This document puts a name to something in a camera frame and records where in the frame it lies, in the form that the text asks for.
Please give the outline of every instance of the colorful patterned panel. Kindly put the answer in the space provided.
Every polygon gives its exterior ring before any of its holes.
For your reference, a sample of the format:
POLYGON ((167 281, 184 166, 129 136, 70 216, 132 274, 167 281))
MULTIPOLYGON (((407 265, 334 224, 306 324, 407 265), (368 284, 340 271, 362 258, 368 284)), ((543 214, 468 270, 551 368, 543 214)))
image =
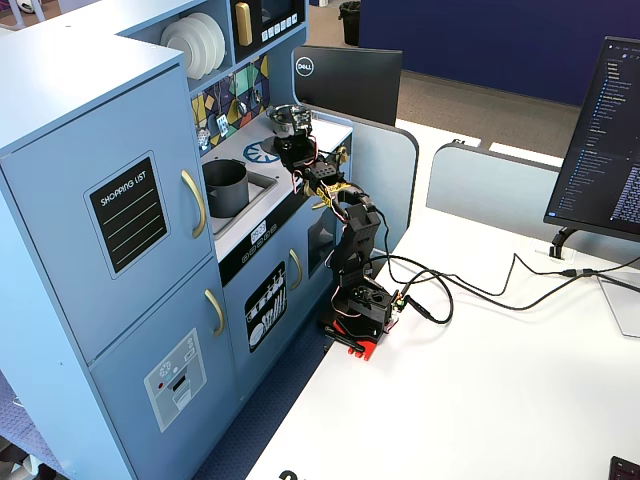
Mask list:
POLYGON ((263 55, 235 72, 235 76, 222 79, 192 98, 193 120, 198 128, 209 129, 211 145, 215 147, 264 112, 270 100, 269 67, 267 56, 263 55), (254 91, 262 95, 262 104, 255 102, 254 91), (249 107, 249 113, 244 118, 238 113, 236 97, 249 107), (224 113, 229 121, 229 132, 224 137, 220 136, 216 123, 220 113, 224 113))

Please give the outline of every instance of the gold door handle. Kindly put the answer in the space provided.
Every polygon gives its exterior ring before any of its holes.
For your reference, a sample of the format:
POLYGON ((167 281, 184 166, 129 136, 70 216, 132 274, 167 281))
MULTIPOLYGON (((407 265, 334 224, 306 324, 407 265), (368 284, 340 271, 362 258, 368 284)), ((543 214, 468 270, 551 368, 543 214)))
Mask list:
POLYGON ((216 312, 218 312, 218 317, 220 317, 220 328, 213 331, 213 334, 216 337, 219 337, 220 335, 222 335, 222 332, 224 332, 224 313, 222 313, 222 308, 220 308, 220 304, 218 303, 218 300, 216 300, 216 296, 213 294, 211 290, 207 288, 204 291, 204 296, 207 297, 207 300, 211 302, 211 305, 213 305, 213 308, 215 308, 216 312))
POLYGON ((251 9, 244 2, 236 3, 236 23, 238 24, 238 43, 248 47, 253 43, 251 31, 251 9))
POLYGON ((198 208, 200 209, 200 223, 198 226, 193 229, 193 238, 198 238, 202 232, 204 231, 204 227, 207 225, 207 211, 204 208, 204 200, 202 199, 202 194, 200 190, 198 190, 198 186, 196 182, 193 181, 191 175, 186 170, 182 171, 182 180, 187 184, 193 196, 196 197, 196 202, 198 202, 198 208))
POLYGON ((291 258, 293 258, 293 261, 296 262, 296 266, 298 267, 298 281, 291 285, 291 290, 295 290, 300 285, 300 282, 302 282, 302 265, 300 265, 300 259, 293 248, 289 249, 289 255, 291 255, 291 258))

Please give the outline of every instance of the computer monitor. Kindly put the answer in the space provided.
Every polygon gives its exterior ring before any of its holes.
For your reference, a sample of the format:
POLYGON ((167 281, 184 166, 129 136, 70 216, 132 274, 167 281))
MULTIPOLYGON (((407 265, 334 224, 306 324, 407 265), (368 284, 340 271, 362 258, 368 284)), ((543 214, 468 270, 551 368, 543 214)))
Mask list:
POLYGON ((302 103, 395 126, 402 52, 303 46, 295 50, 302 103))
POLYGON ((544 221, 640 242, 640 41, 605 38, 544 221))

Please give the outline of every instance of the stack of plates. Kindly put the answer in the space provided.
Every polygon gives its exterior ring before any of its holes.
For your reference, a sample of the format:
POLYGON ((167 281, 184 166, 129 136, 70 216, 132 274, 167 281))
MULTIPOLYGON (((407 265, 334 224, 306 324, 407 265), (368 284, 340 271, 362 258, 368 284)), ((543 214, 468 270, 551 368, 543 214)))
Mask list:
POLYGON ((160 44, 184 52, 187 77, 200 80, 222 64, 224 36, 218 23, 204 13, 192 13, 170 24, 160 44))

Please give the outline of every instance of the robotic arm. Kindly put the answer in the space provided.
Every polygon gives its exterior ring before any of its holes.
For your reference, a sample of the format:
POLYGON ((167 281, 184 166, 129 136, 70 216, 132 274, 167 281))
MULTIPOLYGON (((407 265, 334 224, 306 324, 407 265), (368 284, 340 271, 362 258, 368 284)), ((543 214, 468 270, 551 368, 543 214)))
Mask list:
POLYGON ((342 238, 330 257, 337 288, 331 299, 334 314, 325 321, 325 333, 351 347, 350 353, 368 360, 389 329, 398 293, 389 295, 368 277, 380 216, 369 195, 347 182, 340 172, 346 149, 341 147, 342 151, 338 149, 326 156, 320 154, 311 135, 311 112, 305 107, 291 106, 289 113, 293 135, 274 141, 282 164, 291 173, 294 184, 296 177, 304 180, 305 195, 319 196, 343 224, 342 238))

